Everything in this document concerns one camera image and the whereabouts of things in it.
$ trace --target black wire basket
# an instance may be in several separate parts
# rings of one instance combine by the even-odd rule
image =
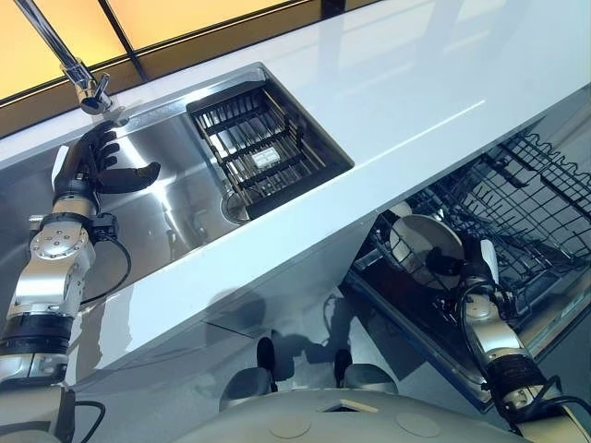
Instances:
[[[237,85],[187,110],[251,219],[351,168],[269,81]]]
[[[415,214],[492,241],[500,283],[513,292],[518,315],[531,310],[562,274],[591,263],[591,174],[579,172],[577,164],[526,131],[407,199]],[[392,244],[395,221],[389,211],[381,214],[370,242],[393,268],[439,288],[444,304],[453,285],[429,270],[426,252],[401,234]],[[401,248],[405,254],[395,257],[392,251]]]

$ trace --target sink basin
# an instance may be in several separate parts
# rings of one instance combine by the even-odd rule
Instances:
[[[280,88],[261,64],[246,66],[121,117],[127,122],[116,129],[117,143],[121,147],[117,167],[137,168],[149,162],[162,165],[158,180],[148,189],[128,195],[103,196],[102,210],[117,217],[119,239],[131,255],[133,268],[126,284],[247,222],[245,208],[240,202],[236,203],[235,198],[233,200],[233,196],[238,195],[234,184],[211,151],[207,138],[199,132],[199,125],[187,106],[207,102],[208,98],[240,85],[265,81],[273,81],[273,87]],[[286,92],[282,94],[282,100],[288,100]],[[293,99],[288,105],[306,115]],[[307,121],[307,127],[310,125],[315,125],[315,143],[322,138],[323,143],[337,150],[334,142],[314,122]],[[5,251],[0,257],[2,309],[6,309],[18,275],[26,264],[28,218],[31,214],[51,210],[50,176],[57,149],[56,146],[0,172],[0,209],[3,214],[10,214],[0,220],[0,240]],[[347,161],[343,170],[351,164]],[[97,260],[87,279],[87,297],[111,287],[125,270],[125,260],[113,245],[97,244],[96,249]],[[4,312],[0,315],[1,327]]]

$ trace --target white countertop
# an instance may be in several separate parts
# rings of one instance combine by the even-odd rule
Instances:
[[[378,2],[117,94],[134,106],[261,61],[356,166],[134,283],[81,336],[78,318],[72,359],[100,336],[93,365],[110,365],[591,80],[589,2],[454,3]],[[4,138],[0,167],[90,123],[73,111]]]

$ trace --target chrome faucet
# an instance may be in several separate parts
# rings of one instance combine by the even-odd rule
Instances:
[[[62,71],[74,83],[82,111],[97,115],[109,110],[113,104],[105,92],[109,75],[103,74],[97,81],[82,61],[67,49],[33,0],[15,0],[15,3],[61,62]]]

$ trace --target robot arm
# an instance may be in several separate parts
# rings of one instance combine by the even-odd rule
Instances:
[[[466,262],[461,271],[456,317],[466,346],[485,377],[499,414],[536,443],[588,443],[589,435],[564,407],[560,380],[544,377],[517,334],[501,317],[511,301],[498,285],[492,243],[463,238]]]
[[[74,393],[59,386],[67,348],[95,260],[93,245],[116,238],[115,217],[100,213],[100,193],[133,192],[153,183],[160,164],[114,169],[113,122],[86,133],[54,179],[51,214],[31,219],[30,261],[20,274],[0,335],[0,436],[41,429],[68,441]]]

